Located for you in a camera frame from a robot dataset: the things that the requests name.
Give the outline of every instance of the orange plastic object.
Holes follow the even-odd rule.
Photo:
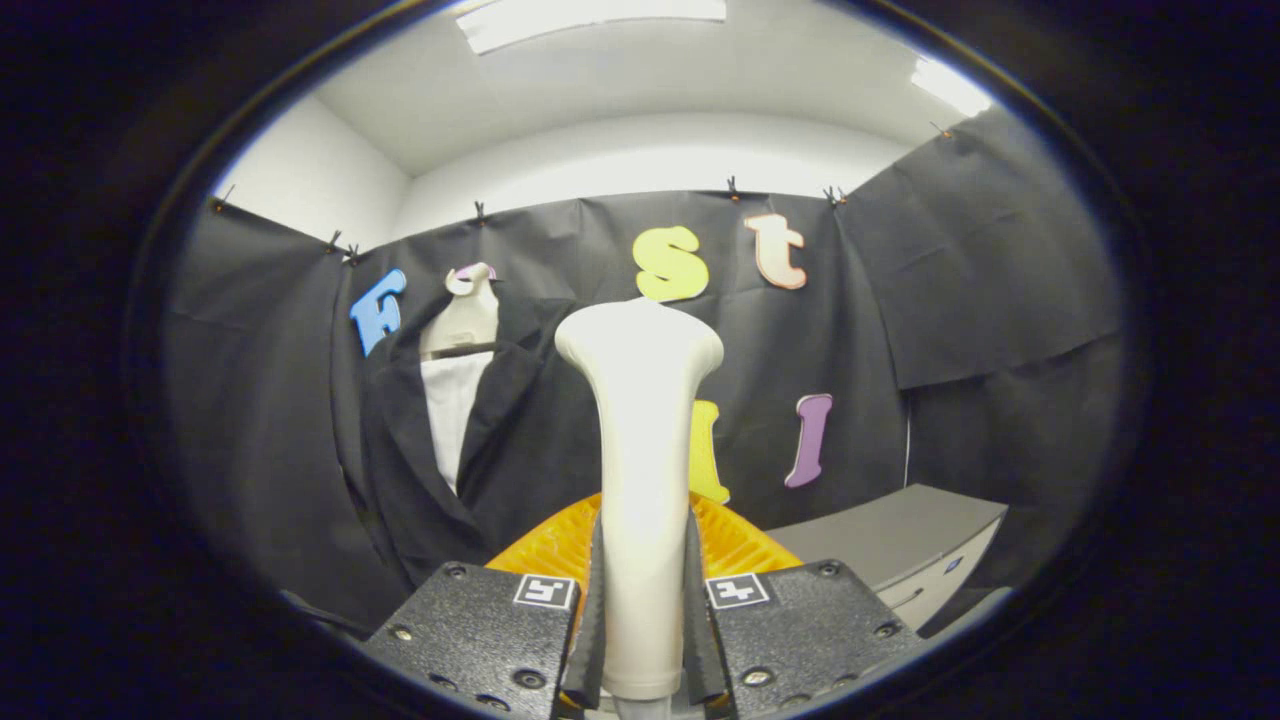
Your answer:
[[[769,573],[803,565],[799,557],[737,512],[696,493],[689,493],[689,502],[703,541],[703,577]],[[485,568],[573,578],[585,593],[591,530],[599,512],[599,495],[580,500],[525,533]]]

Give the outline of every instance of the ceiling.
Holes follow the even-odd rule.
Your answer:
[[[316,95],[411,177],[506,140],[650,113],[736,111],[914,147],[963,115],[910,82],[916,54],[817,0],[728,0],[726,23],[628,20],[477,56],[443,10]]]

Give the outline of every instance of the screw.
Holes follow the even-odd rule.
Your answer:
[[[494,707],[497,710],[502,710],[502,711],[509,711],[511,710],[509,705],[507,705],[506,702],[502,702],[500,700],[493,697],[492,694],[477,694],[476,700],[479,700],[480,702],[488,705],[489,707]]]
[[[517,685],[531,691],[536,691],[547,684],[547,678],[543,678],[541,673],[536,670],[521,670],[516,673],[512,679],[516,680]]]
[[[767,685],[773,680],[773,673],[768,667],[753,667],[742,675],[742,684],[749,688]]]
[[[440,685],[442,688],[448,688],[451,691],[458,689],[457,683],[443,675],[436,675],[433,673],[431,675],[429,675],[429,678],[431,678],[431,682],[435,683],[436,685]]]

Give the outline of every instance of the white plastic handle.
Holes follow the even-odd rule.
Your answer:
[[[680,688],[694,395],[724,346],[701,320],[640,297],[573,313],[556,348],[586,375],[600,413],[603,687],[664,698]]]
[[[422,329],[417,343],[422,360],[430,360],[440,350],[494,342],[498,337],[498,296],[489,284],[489,265],[476,263],[462,270],[444,275],[444,287],[453,300]]]

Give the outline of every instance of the white wall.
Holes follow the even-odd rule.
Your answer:
[[[392,240],[485,213],[573,197],[726,190],[822,197],[851,191],[910,151],[877,136],[787,118],[698,113],[586,123],[483,150],[416,178]]]
[[[389,242],[410,177],[315,97],[282,115],[248,147],[215,193],[296,231],[365,251]]]

